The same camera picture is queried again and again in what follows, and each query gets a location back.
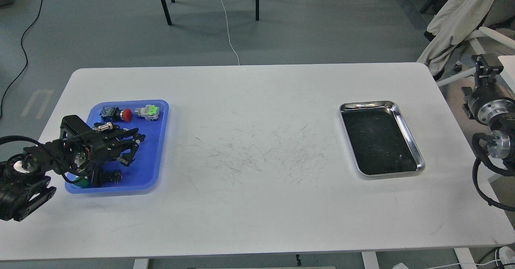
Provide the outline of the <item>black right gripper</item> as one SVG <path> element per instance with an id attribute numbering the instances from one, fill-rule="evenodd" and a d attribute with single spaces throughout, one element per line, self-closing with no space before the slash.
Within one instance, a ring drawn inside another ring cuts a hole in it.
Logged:
<path id="1" fill-rule="evenodd" d="M 495 77 L 504 66 L 495 54 L 472 55 L 475 63 L 474 88 L 462 86 L 464 103 L 462 109 L 468 119 L 482 125 L 492 125 L 508 113 L 514 113 L 515 102 L 504 86 L 497 86 Z"/>

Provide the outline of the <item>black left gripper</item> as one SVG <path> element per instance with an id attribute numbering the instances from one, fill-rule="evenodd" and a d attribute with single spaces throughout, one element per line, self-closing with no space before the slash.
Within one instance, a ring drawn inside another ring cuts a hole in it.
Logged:
<path id="1" fill-rule="evenodd" d="M 69 137 L 66 139 L 66 147 L 70 151 L 69 172 L 94 172 L 105 161 L 107 152 L 110 162 L 117 161 L 129 167 L 134 162 L 139 143 L 145 139 L 146 135 L 141 134 L 138 128 L 119 127 L 103 131 L 103 138 Z"/>

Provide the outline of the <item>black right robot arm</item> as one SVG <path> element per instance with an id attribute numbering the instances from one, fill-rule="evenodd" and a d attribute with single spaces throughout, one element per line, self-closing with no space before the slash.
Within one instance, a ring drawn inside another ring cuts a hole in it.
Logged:
<path id="1" fill-rule="evenodd" d="M 472 136 L 472 150 L 475 161 L 472 168 L 473 184 L 479 196 L 488 205 L 513 212 L 513 206 L 502 204 L 488 197 L 478 184 L 478 169 L 482 163 L 486 168 L 501 176 L 513 177 L 515 161 L 515 101 L 514 96 L 497 82 L 504 67 L 492 53 L 473 55 L 474 87 L 462 87 L 464 104 L 462 109 L 469 119 L 488 126 L 490 133 L 475 133 Z"/>

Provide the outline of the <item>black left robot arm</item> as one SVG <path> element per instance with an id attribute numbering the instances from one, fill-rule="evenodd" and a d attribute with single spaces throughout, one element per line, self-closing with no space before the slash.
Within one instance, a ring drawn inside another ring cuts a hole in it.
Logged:
<path id="1" fill-rule="evenodd" d="M 49 171 L 72 185 L 99 188 L 119 182 L 121 171 L 107 171 L 103 165 L 117 161 L 129 166 L 144 139 L 137 128 L 118 125 L 106 129 L 62 125 L 61 137 L 44 144 L 22 136 L 2 137 L 2 144 L 26 141 L 33 146 L 1 162 L 1 220 L 22 221 L 54 196 L 56 188 L 50 185 Z"/>

